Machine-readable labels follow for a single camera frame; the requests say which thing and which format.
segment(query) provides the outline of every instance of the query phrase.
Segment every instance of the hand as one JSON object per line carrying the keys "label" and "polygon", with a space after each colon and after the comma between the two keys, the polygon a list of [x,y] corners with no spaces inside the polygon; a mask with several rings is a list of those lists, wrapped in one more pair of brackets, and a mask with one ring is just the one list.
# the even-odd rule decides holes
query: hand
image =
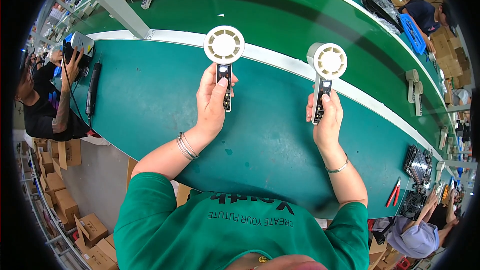
{"label": "hand", "polygon": [[425,41],[425,44],[427,45],[427,49],[429,52],[433,53],[434,55],[437,53],[437,51],[435,50],[435,46],[434,44],[432,43],[432,41],[430,41],[428,38],[423,38],[423,40]]}
{"label": "hand", "polygon": [[61,50],[53,51],[52,56],[50,57],[50,62],[60,67],[62,58],[63,52]]}
{"label": "hand", "polygon": [[76,57],[77,50],[78,50],[78,47],[75,46],[75,48],[73,49],[73,54],[71,55],[70,62],[66,67],[65,67],[65,64],[63,64],[62,89],[63,89],[63,86],[68,86],[68,81],[70,82],[70,87],[71,87],[75,81],[75,78],[77,77],[78,72],[80,71],[80,69],[78,68],[78,63],[80,62],[80,59],[83,57],[85,49],[82,47],[80,50],[80,54],[78,54],[78,56]]}
{"label": "hand", "polygon": [[[343,109],[340,104],[340,98],[332,89],[330,97],[327,94],[323,94],[321,97],[321,103],[323,104],[323,117],[317,125],[313,126],[313,140],[321,153],[324,153],[339,147],[339,132],[342,124]],[[307,122],[312,119],[312,107],[314,106],[314,94],[311,93],[308,96],[308,103],[306,107]]]}
{"label": "hand", "polygon": [[[223,99],[227,91],[228,80],[222,78],[216,83],[216,77],[217,64],[213,63],[203,73],[197,91],[198,119],[196,127],[210,141],[219,134],[225,121]],[[238,78],[232,73],[231,86],[233,87],[238,81]]]}
{"label": "hand", "polygon": [[438,203],[438,198],[435,195],[435,190],[432,190],[432,192],[427,197],[427,201],[425,202],[425,206],[427,208],[431,208],[433,206],[436,206],[437,203]]}

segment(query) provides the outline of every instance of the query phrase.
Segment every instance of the red pliers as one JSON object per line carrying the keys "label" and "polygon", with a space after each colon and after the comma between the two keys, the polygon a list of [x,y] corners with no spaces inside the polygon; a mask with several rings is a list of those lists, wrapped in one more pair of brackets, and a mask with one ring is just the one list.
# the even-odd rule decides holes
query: red pliers
{"label": "red pliers", "polygon": [[398,182],[396,183],[395,188],[393,188],[392,195],[390,195],[390,198],[388,198],[388,202],[385,207],[388,207],[390,205],[390,202],[392,202],[392,199],[393,199],[393,195],[395,195],[395,201],[393,201],[393,206],[395,207],[397,205],[397,201],[399,200],[399,194],[400,194],[400,177],[398,178]]}

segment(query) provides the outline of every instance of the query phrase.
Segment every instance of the bracelet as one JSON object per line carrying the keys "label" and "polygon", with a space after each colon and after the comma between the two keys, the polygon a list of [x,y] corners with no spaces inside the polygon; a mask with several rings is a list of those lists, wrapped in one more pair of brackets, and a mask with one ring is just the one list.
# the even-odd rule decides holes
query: bracelet
{"label": "bracelet", "polygon": [[190,161],[194,161],[199,157],[199,155],[195,153],[194,149],[188,143],[183,131],[179,132],[179,134],[177,135],[176,141],[177,141],[178,149],[180,150],[180,152],[183,154],[184,157],[186,157]]}
{"label": "bracelet", "polygon": [[346,156],[346,162],[343,166],[341,166],[340,168],[338,169],[335,169],[335,170],[330,170],[330,169],[327,169],[327,167],[325,167],[325,170],[328,172],[328,173],[338,173],[340,171],[342,171],[343,169],[345,169],[345,167],[349,164],[350,160],[349,160],[349,156],[345,153],[345,156]]}

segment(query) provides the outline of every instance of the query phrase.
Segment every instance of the cooling fan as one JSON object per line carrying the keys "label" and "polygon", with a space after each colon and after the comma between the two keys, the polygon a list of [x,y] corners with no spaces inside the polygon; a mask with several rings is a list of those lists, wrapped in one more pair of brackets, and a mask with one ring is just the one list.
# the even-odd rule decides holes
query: cooling fan
{"label": "cooling fan", "polygon": [[332,81],[345,73],[347,55],[337,44],[316,42],[307,51],[307,61],[317,73],[313,97],[315,104],[312,107],[311,122],[318,124],[324,115],[322,95],[330,96]]}
{"label": "cooling fan", "polygon": [[216,63],[216,82],[228,80],[223,107],[231,111],[232,63],[237,61],[245,50],[245,39],[238,29],[228,25],[213,28],[203,40],[203,50],[207,57]]}
{"label": "cooling fan", "polygon": [[423,209],[423,205],[425,204],[426,200],[427,196],[415,191],[409,191],[406,195],[402,209],[400,210],[400,215],[405,216],[410,220],[416,221],[420,215],[420,212]]}

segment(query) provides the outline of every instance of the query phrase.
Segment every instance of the tattooed arm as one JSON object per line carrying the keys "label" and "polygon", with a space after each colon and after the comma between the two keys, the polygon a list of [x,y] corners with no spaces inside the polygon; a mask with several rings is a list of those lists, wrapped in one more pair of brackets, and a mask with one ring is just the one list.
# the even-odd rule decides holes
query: tattooed arm
{"label": "tattooed arm", "polygon": [[63,64],[62,67],[62,85],[61,85],[61,94],[60,100],[58,102],[57,116],[52,120],[52,129],[54,134],[58,134],[67,130],[68,127],[68,117],[70,115],[70,88],[74,83],[75,77],[78,74],[78,62],[84,55],[84,49],[80,50],[80,54],[75,59],[77,54],[77,46],[73,49],[73,55],[71,56],[70,62],[65,67]]}

